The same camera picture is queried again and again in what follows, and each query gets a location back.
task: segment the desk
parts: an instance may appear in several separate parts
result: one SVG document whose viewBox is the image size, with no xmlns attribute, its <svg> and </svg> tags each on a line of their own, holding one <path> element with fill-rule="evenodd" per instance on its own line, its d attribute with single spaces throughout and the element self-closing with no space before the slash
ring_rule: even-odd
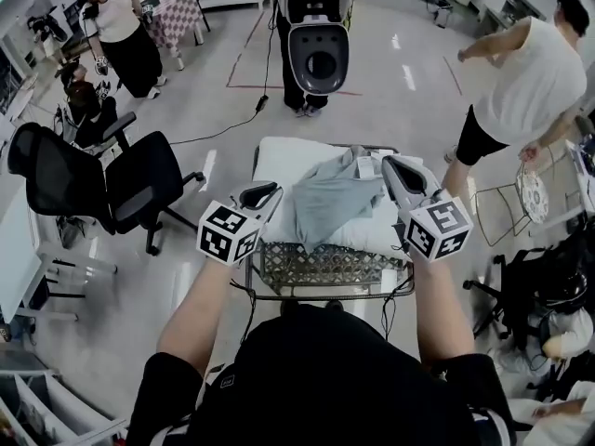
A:
<svg viewBox="0 0 595 446">
<path fill-rule="evenodd" d="M 76 321 L 76 314 L 20 308 L 28 306 L 39 282 L 56 260 L 103 272 L 116 272 L 116 266 L 81 256 L 42 239 L 37 215 L 27 203 L 23 183 L 0 222 L 0 309 L 6 323 L 15 315 Z"/>
<path fill-rule="evenodd" d="M 159 5 L 152 11 L 152 22 L 147 28 L 149 35 L 158 46 L 169 49 L 178 61 L 180 71 L 184 69 L 184 61 L 178 50 L 179 39 L 192 27 L 198 44 L 204 43 L 199 25 L 202 18 L 196 0 L 159 0 Z"/>
<path fill-rule="evenodd" d="M 587 217 L 595 216 L 595 177 L 588 173 L 579 147 L 569 140 L 566 140 L 565 144 L 566 154 L 570 156 L 576 173 L 576 182 L 578 183 L 578 191 L 580 193 L 580 205 L 563 215 L 554 217 L 551 221 L 544 223 L 535 230 L 530 230 L 530 236 L 535 236 L 542 231 L 573 219 L 583 212 L 587 212 Z"/>
</svg>

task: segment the checkered tablecloth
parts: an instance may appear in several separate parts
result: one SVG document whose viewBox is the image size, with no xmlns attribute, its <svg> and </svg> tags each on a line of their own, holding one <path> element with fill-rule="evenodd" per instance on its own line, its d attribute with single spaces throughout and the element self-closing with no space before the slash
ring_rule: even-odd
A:
<svg viewBox="0 0 595 446">
<path fill-rule="evenodd" d="M 159 0 L 147 30 L 158 46 L 177 50 L 179 39 L 202 17 L 196 0 Z"/>
</svg>

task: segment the folded cloth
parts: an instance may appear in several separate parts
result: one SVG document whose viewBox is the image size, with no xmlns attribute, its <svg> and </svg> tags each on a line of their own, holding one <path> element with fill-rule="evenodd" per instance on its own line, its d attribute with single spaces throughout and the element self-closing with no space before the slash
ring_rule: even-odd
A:
<svg viewBox="0 0 595 446">
<path fill-rule="evenodd" d="M 357 158 L 370 155 L 354 146 L 316 165 L 293 187 L 296 235 L 308 253 L 352 218 L 371 217 L 384 195 L 380 161 L 373 158 L 374 178 L 359 178 Z"/>
</svg>

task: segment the cushion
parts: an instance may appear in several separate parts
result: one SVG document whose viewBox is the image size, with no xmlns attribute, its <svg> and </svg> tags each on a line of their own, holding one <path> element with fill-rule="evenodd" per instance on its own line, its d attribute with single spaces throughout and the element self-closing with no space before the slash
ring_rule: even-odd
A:
<svg viewBox="0 0 595 446">
<path fill-rule="evenodd" d="M 283 199 L 262 237 L 265 243 L 299 243 L 291 198 L 294 184 L 315 165 L 338 157 L 347 149 L 302 138 L 264 138 L 260 141 L 254 180 L 274 181 L 284 189 Z M 348 221 L 326 243 L 408 259 L 400 250 L 401 242 L 392 228 L 397 222 L 398 213 L 396 205 L 385 191 L 371 218 Z"/>
</svg>

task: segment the white tile floor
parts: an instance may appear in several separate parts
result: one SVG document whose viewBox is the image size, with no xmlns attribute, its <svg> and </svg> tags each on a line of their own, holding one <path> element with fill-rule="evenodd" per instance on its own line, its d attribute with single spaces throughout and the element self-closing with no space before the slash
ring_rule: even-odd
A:
<svg viewBox="0 0 595 446">
<path fill-rule="evenodd" d="M 218 138 L 175 146 L 182 173 L 201 170 L 206 155 L 217 151 L 208 190 L 198 192 L 190 185 L 177 203 L 176 208 L 183 215 L 198 221 L 212 199 L 221 199 L 233 187 L 246 182 L 250 178 L 254 148 L 265 136 L 391 145 L 403 153 L 423 157 L 437 177 L 442 177 L 446 169 L 443 153 L 456 143 L 467 107 L 490 84 L 495 70 L 485 61 L 458 63 L 456 52 L 468 45 L 470 39 L 453 30 L 435 27 L 419 2 L 356 2 L 346 88 L 362 95 L 334 95 L 320 117 L 296 119 L 283 104 L 283 92 L 272 89 L 266 110 L 251 124 Z M 196 138 L 249 118 L 261 89 L 226 87 L 226 84 L 239 54 L 242 56 L 230 85 L 262 84 L 268 17 L 265 14 L 246 44 L 258 19 L 256 9 L 209 13 L 213 32 L 205 33 L 203 46 L 194 47 L 192 39 L 188 39 L 182 49 L 186 60 L 183 72 L 175 71 L 174 62 L 164 57 L 169 82 L 158 99 L 136 101 L 122 89 L 116 97 L 119 112 L 133 110 L 138 116 L 130 131 L 132 138 L 155 130 L 164 132 L 170 141 Z M 395 35 L 399 45 L 392 43 Z M 281 60 L 276 36 L 272 43 L 270 84 L 280 85 Z M 89 55 L 84 55 L 84 61 L 91 69 Z M 410 77 L 405 78 L 405 71 Z M 113 74 L 110 77 L 114 85 L 115 77 Z M 60 98 L 63 93 L 55 83 L 40 104 L 54 111 Z M 41 122 L 47 116 L 43 112 L 35 115 Z M 476 167 L 472 176 L 477 188 L 511 182 L 519 166 L 517 149 L 502 151 Z M 555 183 L 550 182 L 550 172 L 546 175 L 552 211 L 562 210 L 564 190 L 572 191 L 571 179 L 564 162 L 557 167 Z M 489 197 L 482 199 L 481 210 L 488 231 L 495 237 L 509 227 L 509 220 L 503 205 Z M 140 228 L 114 237 L 99 232 L 94 243 L 85 243 L 85 249 L 95 251 L 98 258 L 117 263 L 117 275 L 90 282 L 85 288 L 84 301 L 62 300 L 60 306 L 76 311 L 79 322 L 39 322 L 35 347 L 39 357 L 58 368 L 65 381 L 83 397 L 112 415 L 130 413 L 144 362 L 154 352 L 172 308 L 202 264 L 202 256 L 194 250 L 192 232 L 168 219 L 164 221 L 165 229 L 160 233 L 163 252 L 155 258 L 144 253 L 145 231 Z M 535 239 L 528 238 L 525 232 L 519 238 L 507 238 L 491 250 L 480 231 L 475 230 L 467 250 L 452 259 L 456 284 L 483 275 L 493 254 L 510 255 L 521 247 L 548 244 L 562 236 L 561 228 Z M 239 271 L 237 281 L 243 279 L 243 272 Z M 257 288 L 267 291 L 264 286 Z M 471 315 L 469 294 L 462 289 L 460 294 Z M 381 301 L 348 305 L 348 309 L 379 328 Z M 277 304 L 260 302 L 253 325 L 277 313 Z M 246 295 L 233 292 L 219 328 L 214 364 L 233 358 L 248 314 Z M 415 299 L 412 296 L 397 299 L 390 341 L 412 355 L 417 354 L 415 321 Z"/>
</svg>

